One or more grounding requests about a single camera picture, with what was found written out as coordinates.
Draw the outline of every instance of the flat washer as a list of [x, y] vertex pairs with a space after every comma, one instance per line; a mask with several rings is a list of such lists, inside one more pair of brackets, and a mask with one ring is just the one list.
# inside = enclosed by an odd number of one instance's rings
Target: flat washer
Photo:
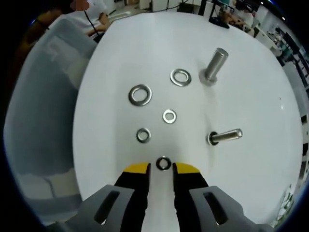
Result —
[[[174, 118], [168, 120], [168, 119], [166, 118], [166, 115], [167, 115], [167, 114], [172, 114]], [[172, 123], [174, 123], [174, 122], [176, 121], [176, 117], [177, 117], [177, 115], [176, 115], [175, 111], [173, 111], [173, 110], [166, 110], [166, 111], [164, 111], [164, 113], [163, 113], [163, 120], [164, 120], [167, 124], [172, 124]]]
[[[137, 101], [134, 98], [134, 93], [140, 89], [143, 89], [146, 91], [147, 97], [142, 101]], [[132, 105], [135, 105], [135, 106], [147, 105], [150, 102], [152, 97], [153, 97], [153, 92], [151, 91], [151, 89], [147, 85], [143, 85], [143, 84], [134, 86], [129, 92], [129, 101], [131, 102]]]
[[[165, 161], [168, 163], [166, 167], [161, 167], [160, 162], [161, 162], [162, 160], [165, 160]], [[162, 157], [160, 157], [160, 158], [158, 158], [158, 159], [156, 160], [155, 165], [156, 165], [156, 167], [157, 167], [159, 170], [165, 171], [165, 170], [169, 169], [169, 168], [172, 166], [172, 162], [170, 161], [169, 158], [167, 158], [167, 157], [165, 157], [165, 156], [162, 156]]]
[[[186, 80], [185, 81], [176, 80], [175, 75], [178, 73], [184, 74], [186, 76]], [[191, 80], [192, 80], [190, 73], [184, 69], [174, 69], [170, 73], [169, 78], [175, 85], [180, 86], [180, 87], [187, 86], [188, 84], [191, 83]]]
[[[145, 138], [145, 139], [142, 139], [142, 138], [140, 137], [140, 135], [141, 135], [143, 132], [147, 134], [147, 138]], [[145, 144], [145, 143], [149, 142], [149, 140], [150, 140], [150, 138], [151, 138], [150, 131], [149, 131], [147, 128], [140, 128], [140, 129], [136, 132], [136, 138], [137, 138], [137, 140], [138, 140], [140, 143]]]

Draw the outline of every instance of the black wire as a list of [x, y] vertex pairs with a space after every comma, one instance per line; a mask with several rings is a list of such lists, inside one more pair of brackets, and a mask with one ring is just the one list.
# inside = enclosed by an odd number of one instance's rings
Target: black wire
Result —
[[168, 11], [168, 9], [169, 9], [169, 0], [168, 0], [168, 2], [166, 3], [166, 10], [165, 10], [165, 11]]
[[93, 24], [92, 24], [92, 22], [90, 21], [88, 15], [87, 15], [87, 13], [86, 13], [86, 11], [84, 11], [84, 13], [85, 13], [85, 15], [86, 15], [88, 21], [90, 22], [91, 26], [93, 27], [93, 30], [95, 30], [96, 34], [99, 36], [97, 29], [95, 28], [95, 26], [93, 26]]

